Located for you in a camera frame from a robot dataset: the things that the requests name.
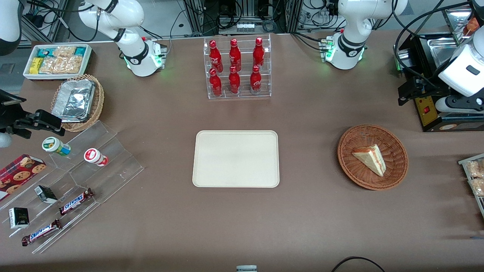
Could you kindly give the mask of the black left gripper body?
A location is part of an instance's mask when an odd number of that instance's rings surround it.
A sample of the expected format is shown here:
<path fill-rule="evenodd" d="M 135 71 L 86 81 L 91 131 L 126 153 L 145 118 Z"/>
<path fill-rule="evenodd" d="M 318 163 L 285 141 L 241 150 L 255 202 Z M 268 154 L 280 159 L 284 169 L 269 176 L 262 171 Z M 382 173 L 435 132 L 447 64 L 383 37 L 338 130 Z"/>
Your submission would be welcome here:
<path fill-rule="evenodd" d="M 441 89 L 425 83 L 418 76 L 413 76 L 398 87 L 398 105 L 403 106 L 410 100 L 428 96 L 441 96 Z"/>

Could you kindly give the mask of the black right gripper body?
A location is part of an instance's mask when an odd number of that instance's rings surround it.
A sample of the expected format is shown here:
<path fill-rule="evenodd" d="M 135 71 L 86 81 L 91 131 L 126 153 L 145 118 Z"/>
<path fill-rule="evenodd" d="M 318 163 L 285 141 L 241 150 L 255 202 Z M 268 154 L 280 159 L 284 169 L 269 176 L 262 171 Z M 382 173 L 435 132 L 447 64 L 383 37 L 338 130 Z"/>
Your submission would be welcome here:
<path fill-rule="evenodd" d="M 31 130 L 50 131 L 58 136 L 64 136 L 66 130 L 62 128 L 62 120 L 45 110 L 29 113 L 20 110 L 5 114 L 5 133 L 17 135 L 21 138 L 31 138 Z"/>

